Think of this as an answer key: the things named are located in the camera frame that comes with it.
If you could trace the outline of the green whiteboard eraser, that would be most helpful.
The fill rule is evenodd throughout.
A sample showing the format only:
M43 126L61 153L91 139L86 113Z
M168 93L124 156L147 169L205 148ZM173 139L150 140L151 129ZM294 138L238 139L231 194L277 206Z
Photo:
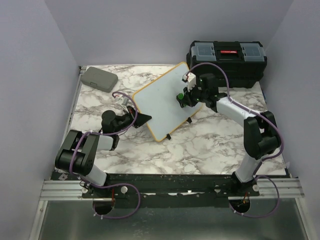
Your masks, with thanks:
M183 94L183 93L179 93L179 94L176 96L176 99L177 99L178 101L181 101L183 98L184 98L184 94Z

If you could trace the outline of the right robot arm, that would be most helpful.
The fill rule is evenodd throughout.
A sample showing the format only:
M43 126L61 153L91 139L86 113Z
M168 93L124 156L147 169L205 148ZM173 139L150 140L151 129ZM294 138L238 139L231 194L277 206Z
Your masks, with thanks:
M225 92L219 92L215 85L216 77L206 73L199 78L186 73L182 81L187 83L182 93L176 96L182 108L194 107L204 103L212 111L219 113L243 128L243 146L245 156L240 167L234 172L236 180L230 183L230 191L241 196L248 190L247 182L253 180L263 160L281 146L281 138L276 121L270 111L255 112L236 102Z

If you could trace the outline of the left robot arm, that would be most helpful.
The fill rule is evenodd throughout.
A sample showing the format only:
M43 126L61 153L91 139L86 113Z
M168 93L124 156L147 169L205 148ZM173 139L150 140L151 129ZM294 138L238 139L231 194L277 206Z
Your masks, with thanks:
M117 115L112 110L106 110L102 113L101 118L101 130L97 133L85 134L77 130L68 132L56 155L55 167L76 174L93 184L93 191L99 197L104 198L110 194L111 185L107 182L108 174L95 165L97 150L115 150L122 132L131 126L137 129L152 117L128 106L124 115Z

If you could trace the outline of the yellow framed whiteboard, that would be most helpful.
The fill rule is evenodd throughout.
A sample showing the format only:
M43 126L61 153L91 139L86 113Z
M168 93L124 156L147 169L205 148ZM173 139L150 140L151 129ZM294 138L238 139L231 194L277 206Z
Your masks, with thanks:
M176 99L176 96L187 86L182 78L188 70L187 63L181 62L132 96L139 112L151 116L151 120L147 121L146 125L157 142L171 135L203 106L200 102L194 107L182 108Z

